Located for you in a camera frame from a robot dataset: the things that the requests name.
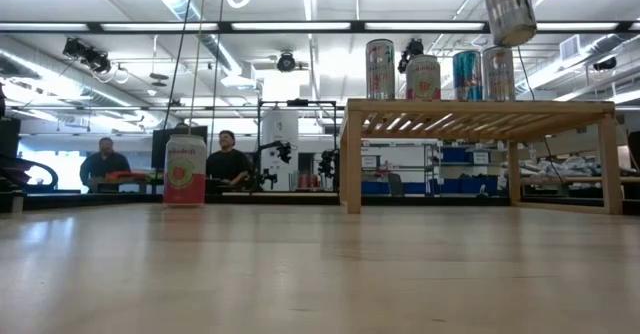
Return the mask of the grey can black top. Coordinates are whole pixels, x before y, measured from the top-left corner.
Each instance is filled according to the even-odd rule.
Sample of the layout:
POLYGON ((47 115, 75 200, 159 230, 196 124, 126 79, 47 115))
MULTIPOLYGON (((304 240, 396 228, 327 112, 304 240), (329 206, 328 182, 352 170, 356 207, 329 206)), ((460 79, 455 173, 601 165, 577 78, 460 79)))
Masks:
POLYGON ((489 28, 497 46, 520 46, 536 33, 531 0, 485 0, 489 28))

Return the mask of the white Celsius can black top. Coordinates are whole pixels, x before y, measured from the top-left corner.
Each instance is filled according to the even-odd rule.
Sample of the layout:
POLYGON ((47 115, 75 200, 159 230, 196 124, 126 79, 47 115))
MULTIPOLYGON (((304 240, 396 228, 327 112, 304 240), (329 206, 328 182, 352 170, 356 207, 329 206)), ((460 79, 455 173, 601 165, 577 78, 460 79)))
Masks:
POLYGON ((514 60, 511 48, 494 46, 482 52, 482 80, 486 101, 515 99, 514 60))

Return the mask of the blue silver Red Bull can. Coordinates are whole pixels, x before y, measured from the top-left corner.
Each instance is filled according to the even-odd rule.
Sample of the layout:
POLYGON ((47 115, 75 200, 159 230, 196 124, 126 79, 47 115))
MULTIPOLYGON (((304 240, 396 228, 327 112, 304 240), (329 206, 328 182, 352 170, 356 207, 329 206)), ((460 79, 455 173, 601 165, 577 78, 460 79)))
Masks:
POLYGON ((483 99, 481 53, 462 51, 453 56, 454 95, 460 101, 483 99))

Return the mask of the red white Spindrift can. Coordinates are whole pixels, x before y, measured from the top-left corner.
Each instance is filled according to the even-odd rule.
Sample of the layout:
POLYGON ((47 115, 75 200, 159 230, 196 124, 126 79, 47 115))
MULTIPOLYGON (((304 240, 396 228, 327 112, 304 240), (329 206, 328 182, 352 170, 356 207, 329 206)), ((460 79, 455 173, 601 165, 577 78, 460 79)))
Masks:
POLYGON ((205 202, 207 146, 202 137, 174 134, 166 144, 163 204, 199 207, 205 202))
POLYGON ((413 57, 406 68, 406 96, 411 100, 439 100, 441 98, 441 70, 432 55, 413 57))

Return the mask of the white floral can black top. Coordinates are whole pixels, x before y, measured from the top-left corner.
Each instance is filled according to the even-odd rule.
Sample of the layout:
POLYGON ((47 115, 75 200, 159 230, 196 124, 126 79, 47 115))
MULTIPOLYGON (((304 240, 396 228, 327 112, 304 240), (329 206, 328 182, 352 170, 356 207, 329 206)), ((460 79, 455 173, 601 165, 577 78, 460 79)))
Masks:
POLYGON ((395 98, 394 45, 388 39, 376 39, 366 45, 366 97, 395 98))

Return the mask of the wooden slatted shelf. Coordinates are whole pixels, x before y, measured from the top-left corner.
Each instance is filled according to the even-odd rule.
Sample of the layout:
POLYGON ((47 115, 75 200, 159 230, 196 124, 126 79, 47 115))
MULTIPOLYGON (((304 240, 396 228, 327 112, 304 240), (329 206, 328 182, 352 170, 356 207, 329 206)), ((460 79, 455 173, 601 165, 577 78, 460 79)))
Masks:
POLYGON ((340 132, 339 199, 349 214, 361 212, 364 139, 499 140, 507 144, 512 206, 621 215, 623 199, 615 128, 612 102, 350 99, 340 132), (518 145, 588 125, 598 127, 603 205, 522 201, 518 145))

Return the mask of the white air vent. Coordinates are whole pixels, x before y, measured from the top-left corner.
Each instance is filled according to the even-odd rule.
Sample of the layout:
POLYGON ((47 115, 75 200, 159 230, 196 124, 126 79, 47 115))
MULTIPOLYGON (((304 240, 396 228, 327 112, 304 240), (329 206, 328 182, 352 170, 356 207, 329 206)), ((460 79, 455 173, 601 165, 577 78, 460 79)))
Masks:
POLYGON ((580 55, 580 36, 573 35, 559 44, 560 58, 566 61, 580 55))

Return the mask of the white plastic pile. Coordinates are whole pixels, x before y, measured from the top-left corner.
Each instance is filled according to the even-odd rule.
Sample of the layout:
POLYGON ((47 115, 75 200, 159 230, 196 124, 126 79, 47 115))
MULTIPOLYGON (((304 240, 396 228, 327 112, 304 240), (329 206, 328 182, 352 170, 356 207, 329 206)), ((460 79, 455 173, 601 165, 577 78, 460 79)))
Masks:
POLYGON ((554 177, 594 177, 601 175, 601 167, 594 161, 588 161, 583 157, 569 157, 560 162, 550 162, 539 159, 537 162, 526 160, 519 162, 524 174, 531 176, 554 177))

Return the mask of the white cylindrical tank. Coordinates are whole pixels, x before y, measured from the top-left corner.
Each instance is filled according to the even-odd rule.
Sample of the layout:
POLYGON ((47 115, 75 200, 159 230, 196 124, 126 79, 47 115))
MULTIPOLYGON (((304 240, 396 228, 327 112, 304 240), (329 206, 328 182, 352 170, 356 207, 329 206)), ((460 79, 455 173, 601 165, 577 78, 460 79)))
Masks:
POLYGON ((261 120, 260 144, 268 144, 276 140, 288 141, 292 145, 291 166, 294 171, 284 180, 280 179, 274 191, 289 192, 294 190, 294 175, 298 173, 299 119, 298 112, 279 108, 268 108, 261 120))

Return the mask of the person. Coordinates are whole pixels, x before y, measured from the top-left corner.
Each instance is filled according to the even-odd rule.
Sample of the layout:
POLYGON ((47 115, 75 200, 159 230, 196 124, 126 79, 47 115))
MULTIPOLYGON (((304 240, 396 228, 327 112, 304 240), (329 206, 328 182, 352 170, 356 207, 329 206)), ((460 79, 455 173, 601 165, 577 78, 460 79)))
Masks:
POLYGON ((235 134, 222 130, 219 135, 220 149, 206 160, 206 176, 230 187, 243 187, 249 179, 250 163, 247 156, 235 148, 235 134))
POLYGON ((85 158, 80 166, 81 183, 92 193, 95 182, 107 178, 108 174, 130 172, 128 159, 114 150, 113 140, 104 137, 99 140, 99 150, 85 158))

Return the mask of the black monitor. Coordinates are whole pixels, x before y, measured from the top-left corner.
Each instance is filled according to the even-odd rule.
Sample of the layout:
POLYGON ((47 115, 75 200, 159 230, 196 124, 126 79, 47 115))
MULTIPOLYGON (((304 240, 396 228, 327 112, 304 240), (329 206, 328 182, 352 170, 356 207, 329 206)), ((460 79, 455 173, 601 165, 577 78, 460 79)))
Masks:
POLYGON ((154 130, 152 134, 151 168, 164 168, 165 148, 172 135, 189 133, 201 137, 204 142, 208 140, 208 128, 206 126, 188 127, 186 124, 181 123, 175 128, 154 130))

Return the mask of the orange red object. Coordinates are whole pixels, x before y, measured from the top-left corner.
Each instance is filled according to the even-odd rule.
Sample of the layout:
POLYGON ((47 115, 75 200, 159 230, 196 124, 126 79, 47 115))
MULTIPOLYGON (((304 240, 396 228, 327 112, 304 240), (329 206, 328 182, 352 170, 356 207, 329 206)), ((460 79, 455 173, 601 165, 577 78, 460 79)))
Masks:
POLYGON ((108 173, 105 180, 108 182, 147 182, 148 174, 144 172, 116 171, 108 173))

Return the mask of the black curved bar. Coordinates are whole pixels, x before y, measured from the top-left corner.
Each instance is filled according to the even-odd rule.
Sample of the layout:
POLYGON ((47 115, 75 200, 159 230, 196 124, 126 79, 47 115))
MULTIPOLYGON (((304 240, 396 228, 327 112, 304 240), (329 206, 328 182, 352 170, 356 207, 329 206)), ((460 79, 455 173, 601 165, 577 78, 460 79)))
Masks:
POLYGON ((53 192, 59 180, 47 165, 4 154, 0 154, 0 177, 26 193, 53 192))

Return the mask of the black block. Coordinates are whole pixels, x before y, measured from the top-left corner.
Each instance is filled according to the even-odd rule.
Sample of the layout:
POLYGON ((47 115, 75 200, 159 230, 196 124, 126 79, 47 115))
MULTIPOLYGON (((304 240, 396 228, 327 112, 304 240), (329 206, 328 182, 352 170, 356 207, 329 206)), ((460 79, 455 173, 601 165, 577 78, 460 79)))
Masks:
POLYGON ((15 158, 19 146, 21 121, 15 118, 0 118, 0 154, 15 158))

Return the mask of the silver ventilation duct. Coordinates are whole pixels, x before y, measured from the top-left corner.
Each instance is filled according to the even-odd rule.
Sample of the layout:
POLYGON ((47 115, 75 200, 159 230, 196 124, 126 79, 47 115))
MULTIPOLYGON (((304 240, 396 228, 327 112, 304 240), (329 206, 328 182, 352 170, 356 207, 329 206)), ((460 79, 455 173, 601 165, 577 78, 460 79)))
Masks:
POLYGON ((0 34, 0 84, 9 112, 57 122, 70 132, 145 134, 182 122, 155 101, 163 91, 114 62, 96 73, 80 58, 53 55, 0 34))

